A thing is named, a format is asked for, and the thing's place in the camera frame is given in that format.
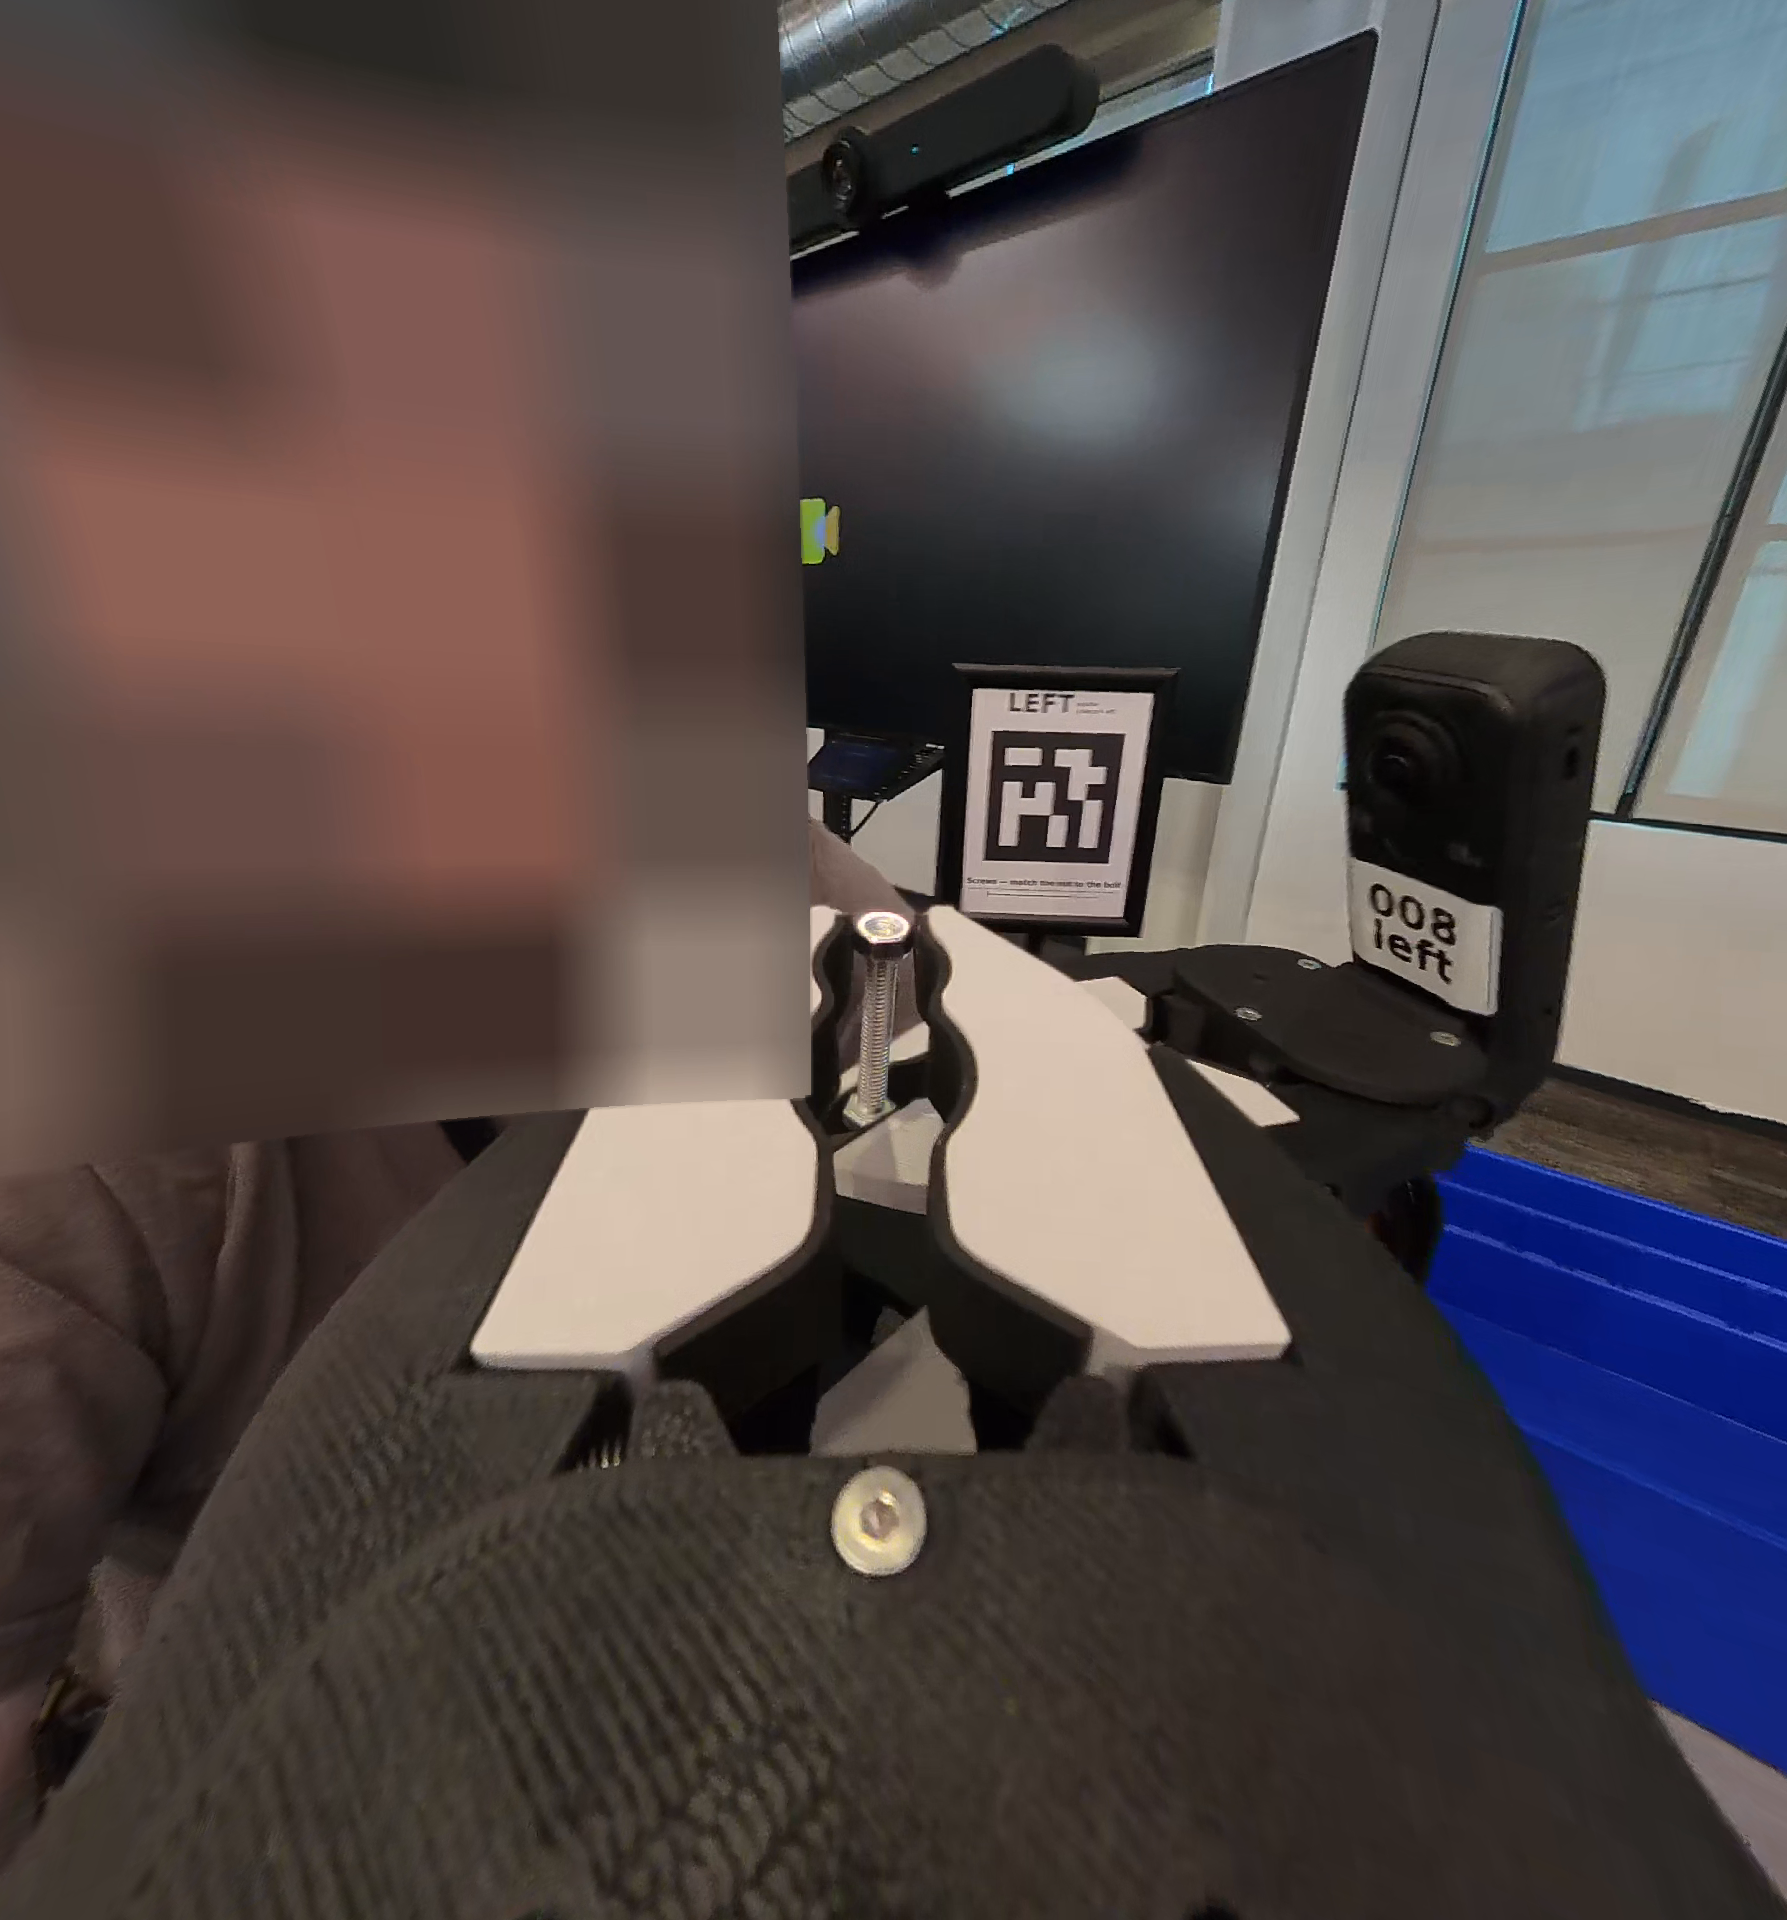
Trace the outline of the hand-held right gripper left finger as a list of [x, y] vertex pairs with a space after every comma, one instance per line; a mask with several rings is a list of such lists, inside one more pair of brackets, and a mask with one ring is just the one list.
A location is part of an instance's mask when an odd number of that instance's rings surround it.
[[838, 1320], [806, 1099], [594, 1108], [472, 1337], [494, 1372], [802, 1373]]

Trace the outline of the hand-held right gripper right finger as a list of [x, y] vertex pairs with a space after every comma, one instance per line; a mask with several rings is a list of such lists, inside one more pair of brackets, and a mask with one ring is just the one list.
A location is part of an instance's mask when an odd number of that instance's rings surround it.
[[928, 909], [934, 1305], [962, 1370], [1269, 1362], [1289, 1327], [1140, 1034], [1086, 981]]

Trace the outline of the silver threaded bolt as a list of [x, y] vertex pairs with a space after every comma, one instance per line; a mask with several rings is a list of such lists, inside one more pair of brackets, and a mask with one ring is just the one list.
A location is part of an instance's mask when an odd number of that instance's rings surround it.
[[862, 1132], [890, 1114], [892, 1043], [898, 1034], [900, 983], [912, 948], [912, 922], [894, 909], [860, 913], [854, 924], [862, 961], [858, 1071], [846, 1121]]

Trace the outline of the blue plastic bin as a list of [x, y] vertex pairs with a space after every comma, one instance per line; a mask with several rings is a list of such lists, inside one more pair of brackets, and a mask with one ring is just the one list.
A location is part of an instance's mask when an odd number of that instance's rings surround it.
[[1491, 1150], [1429, 1293], [1649, 1696], [1787, 1776], [1787, 1242]]

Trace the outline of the framed marker sign on stand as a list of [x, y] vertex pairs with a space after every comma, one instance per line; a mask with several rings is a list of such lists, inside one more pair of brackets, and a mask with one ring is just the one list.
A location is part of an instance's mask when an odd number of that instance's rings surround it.
[[934, 897], [1030, 939], [1144, 930], [1177, 672], [958, 662]]

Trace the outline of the large grid window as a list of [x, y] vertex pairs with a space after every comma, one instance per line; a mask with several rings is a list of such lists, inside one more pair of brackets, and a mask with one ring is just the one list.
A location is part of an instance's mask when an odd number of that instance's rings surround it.
[[1605, 676], [1595, 809], [1787, 842], [1787, 2], [1527, 3], [1381, 639]]

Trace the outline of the large black monitor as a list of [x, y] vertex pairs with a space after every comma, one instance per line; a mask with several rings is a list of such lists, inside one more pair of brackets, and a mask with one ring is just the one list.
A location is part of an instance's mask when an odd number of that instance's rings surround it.
[[792, 265], [808, 723], [942, 740], [958, 663], [1169, 668], [1235, 763], [1371, 30]]

